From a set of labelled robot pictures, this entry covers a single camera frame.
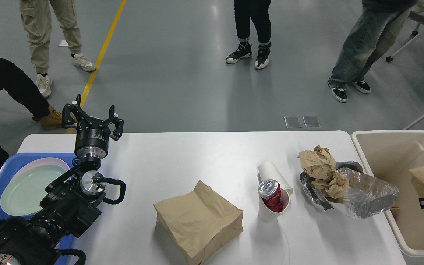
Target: gray floor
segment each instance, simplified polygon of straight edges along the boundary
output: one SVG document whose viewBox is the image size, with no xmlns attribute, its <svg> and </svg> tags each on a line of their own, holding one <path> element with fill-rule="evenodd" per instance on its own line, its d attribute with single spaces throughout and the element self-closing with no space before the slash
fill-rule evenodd
<svg viewBox="0 0 424 265">
<path fill-rule="evenodd" d="M 76 1 L 89 59 L 96 61 L 120 3 Z M 402 129 L 424 113 L 424 36 L 394 62 L 375 63 L 366 76 L 372 93 L 349 89 L 343 104 L 326 86 L 360 12 L 355 0 L 273 1 L 271 63 L 257 71 L 254 59 L 225 64 L 237 47 L 232 1 L 128 0 L 84 109 L 105 118 L 114 104 L 127 133 L 288 131 L 283 117 L 303 115 L 317 115 L 321 127 L 293 130 Z M 52 21 L 49 103 L 61 110 L 83 92 L 89 74 L 57 46 L 63 36 L 54 16 Z M 414 27 L 407 21 L 388 54 L 408 41 Z M 256 54 L 254 27 L 251 42 Z M 35 77 L 17 1 L 0 0 L 0 57 Z M 424 130 L 424 120 L 413 129 Z M 3 148 L 15 154 L 26 136 L 40 133 L 46 132 L 31 114 L 0 92 Z"/>
</svg>

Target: can lid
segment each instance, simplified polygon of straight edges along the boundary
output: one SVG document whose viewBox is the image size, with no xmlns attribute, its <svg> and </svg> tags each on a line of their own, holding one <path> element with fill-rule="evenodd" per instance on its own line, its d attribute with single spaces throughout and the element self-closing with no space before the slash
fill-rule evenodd
<svg viewBox="0 0 424 265">
<path fill-rule="evenodd" d="M 266 199 L 273 196 L 278 188 L 279 183 L 276 180 L 268 179 L 259 184 L 258 193 L 261 198 Z"/>
</svg>

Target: white plastic bin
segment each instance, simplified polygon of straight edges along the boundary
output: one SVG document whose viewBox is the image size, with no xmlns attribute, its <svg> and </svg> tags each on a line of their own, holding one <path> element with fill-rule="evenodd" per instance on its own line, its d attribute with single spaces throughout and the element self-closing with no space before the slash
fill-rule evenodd
<svg viewBox="0 0 424 265">
<path fill-rule="evenodd" d="M 366 173 L 399 188 L 395 200 L 400 207 L 397 223 L 390 211 L 385 211 L 385 216 L 407 264 L 424 264 L 424 210 L 409 172 L 424 166 L 424 131 L 357 131 L 351 139 Z"/>
</svg>

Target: light green plate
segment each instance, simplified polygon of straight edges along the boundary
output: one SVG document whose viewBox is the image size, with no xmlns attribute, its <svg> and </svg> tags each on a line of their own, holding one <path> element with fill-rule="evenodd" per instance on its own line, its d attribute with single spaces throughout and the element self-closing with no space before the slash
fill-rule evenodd
<svg viewBox="0 0 424 265">
<path fill-rule="evenodd" d="M 8 215 L 29 216 L 42 210 L 45 188 L 66 170 L 57 165 L 34 167 L 13 179 L 1 195 L 1 209 Z"/>
</svg>

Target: brown paper bag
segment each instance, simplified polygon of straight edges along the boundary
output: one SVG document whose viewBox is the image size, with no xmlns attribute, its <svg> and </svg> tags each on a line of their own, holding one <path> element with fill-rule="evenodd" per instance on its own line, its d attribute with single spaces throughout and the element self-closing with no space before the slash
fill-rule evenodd
<svg viewBox="0 0 424 265">
<path fill-rule="evenodd" d="M 243 231 L 243 210 L 199 181 L 183 196 L 153 205 L 189 265 L 198 265 Z"/>
</svg>

